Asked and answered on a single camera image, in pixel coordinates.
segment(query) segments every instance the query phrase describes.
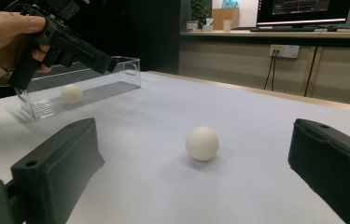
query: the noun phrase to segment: computer screen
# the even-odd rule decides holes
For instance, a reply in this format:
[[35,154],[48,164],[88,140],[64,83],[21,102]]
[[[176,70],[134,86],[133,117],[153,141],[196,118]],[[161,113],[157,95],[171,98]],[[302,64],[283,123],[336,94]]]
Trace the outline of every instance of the computer screen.
[[346,23],[350,0],[259,0],[256,26]]

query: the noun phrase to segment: clear plastic box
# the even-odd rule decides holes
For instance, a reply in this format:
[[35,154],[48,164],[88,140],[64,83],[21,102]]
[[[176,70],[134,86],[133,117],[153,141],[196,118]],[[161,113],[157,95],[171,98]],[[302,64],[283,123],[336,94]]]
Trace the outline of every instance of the clear plastic box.
[[[122,56],[113,58],[119,62],[115,70],[103,75],[82,63],[73,63],[70,67],[55,65],[49,73],[36,73],[28,88],[17,92],[22,102],[21,108],[33,119],[44,119],[140,88],[140,60]],[[76,104],[69,104],[62,98],[62,89],[68,84],[82,89],[83,97]]]

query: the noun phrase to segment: white ball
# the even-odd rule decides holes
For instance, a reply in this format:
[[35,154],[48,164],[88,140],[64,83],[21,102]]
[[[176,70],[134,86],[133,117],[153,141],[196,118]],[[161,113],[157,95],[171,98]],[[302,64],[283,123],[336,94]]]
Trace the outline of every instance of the white ball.
[[76,104],[82,100],[82,89],[75,84],[65,85],[61,96],[68,104]]
[[197,127],[186,137],[186,149],[197,161],[208,161],[216,156],[219,147],[217,134],[210,128]]

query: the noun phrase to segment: power outlet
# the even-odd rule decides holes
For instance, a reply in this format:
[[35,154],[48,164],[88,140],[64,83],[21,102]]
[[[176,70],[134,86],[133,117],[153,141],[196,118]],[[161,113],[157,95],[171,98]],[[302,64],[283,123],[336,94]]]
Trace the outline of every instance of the power outlet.
[[277,58],[283,57],[283,50],[284,50],[284,48],[285,48],[284,45],[271,45],[270,56],[275,56],[276,55]]
[[283,47],[284,58],[297,58],[300,51],[300,46],[297,45],[285,45]]

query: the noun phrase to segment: white table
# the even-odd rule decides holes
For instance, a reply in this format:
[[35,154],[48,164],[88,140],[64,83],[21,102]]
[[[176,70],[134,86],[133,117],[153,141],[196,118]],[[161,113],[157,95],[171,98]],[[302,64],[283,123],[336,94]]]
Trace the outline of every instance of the white table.
[[[142,88],[41,120],[0,99],[0,179],[66,124],[94,117],[106,164],[68,223],[343,223],[289,168],[295,119],[350,135],[350,110],[142,73]],[[220,149],[191,159],[187,133],[214,129]]]

